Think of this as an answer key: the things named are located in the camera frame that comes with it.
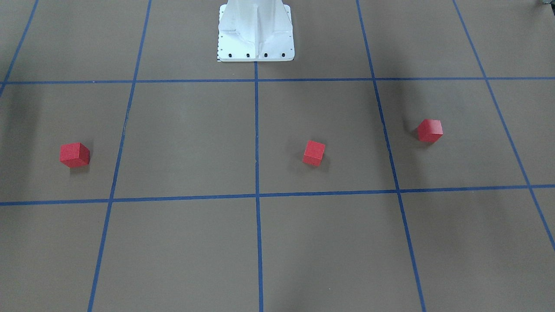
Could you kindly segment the red block placed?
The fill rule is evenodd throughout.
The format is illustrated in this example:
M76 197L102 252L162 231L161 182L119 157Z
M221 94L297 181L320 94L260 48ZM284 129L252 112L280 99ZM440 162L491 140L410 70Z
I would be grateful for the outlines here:
M417 128L418 140L434 143L443 136L442 123L438 119L424 119Z
M325 148L326 146L323 143L308 140L303 154L303 163L315 167L320 166L323 160Z
M81 142L63 144L59 150L59 161L68 168L89 165L91 151Z

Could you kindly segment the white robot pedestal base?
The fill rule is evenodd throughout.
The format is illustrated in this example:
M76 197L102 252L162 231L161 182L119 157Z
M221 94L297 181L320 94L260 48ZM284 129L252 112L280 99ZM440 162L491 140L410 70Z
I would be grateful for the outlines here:
M228 0L219 8L218 31L220 62L295 58L291 8L281 0Z

